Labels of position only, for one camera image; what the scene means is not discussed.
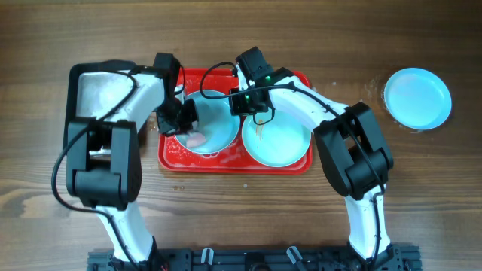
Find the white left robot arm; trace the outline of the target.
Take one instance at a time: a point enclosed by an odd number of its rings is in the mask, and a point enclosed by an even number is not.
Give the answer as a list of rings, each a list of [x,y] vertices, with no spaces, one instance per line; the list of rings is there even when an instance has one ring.
[[[116,270],[160,270],[162,257],[145,226],[136,198],[142,183],[139,130],[156,112],[160,132],[172,136],[196,120],[192,101],[175,95],[180,68],[93,68],[69,75],[63,150],[66,188],[79,212],[95,214],[114,250]]]

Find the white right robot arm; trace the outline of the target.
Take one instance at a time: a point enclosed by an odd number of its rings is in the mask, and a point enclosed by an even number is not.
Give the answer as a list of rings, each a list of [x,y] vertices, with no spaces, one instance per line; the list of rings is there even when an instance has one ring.
[[[349,244],[365,263],[375,263],[390,246],[383,196],[393,158],[372,110],[364,103],[331,101],[292,75],[254,83],[239,75],[237,95],[267,95],[275,112],[284,112],[313,133],[323,172],[344,197],[350,222]]]

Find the light blue plate top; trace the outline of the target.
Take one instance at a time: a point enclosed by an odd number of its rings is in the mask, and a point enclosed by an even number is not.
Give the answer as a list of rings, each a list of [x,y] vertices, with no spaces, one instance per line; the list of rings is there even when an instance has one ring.
[[[228,98],[207,99],[199,91],[188,94],[187,99],[193,99],[196,105],[198,121],[194,132],[201,132],[206,142],[197,148],[187,148],[188,134],[176,135],[175,139],[181,146],[196,154],[213,154],[228,147],[236,138],[240,117],[230,113]]]

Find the pink cleaning sponge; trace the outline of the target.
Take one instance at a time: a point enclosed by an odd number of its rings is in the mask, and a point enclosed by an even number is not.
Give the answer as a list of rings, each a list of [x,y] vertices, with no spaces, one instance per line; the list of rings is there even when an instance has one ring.
[[[197,148],[206,142],[206,137],[201,132],[190,132],[186,139],[187,148]]]

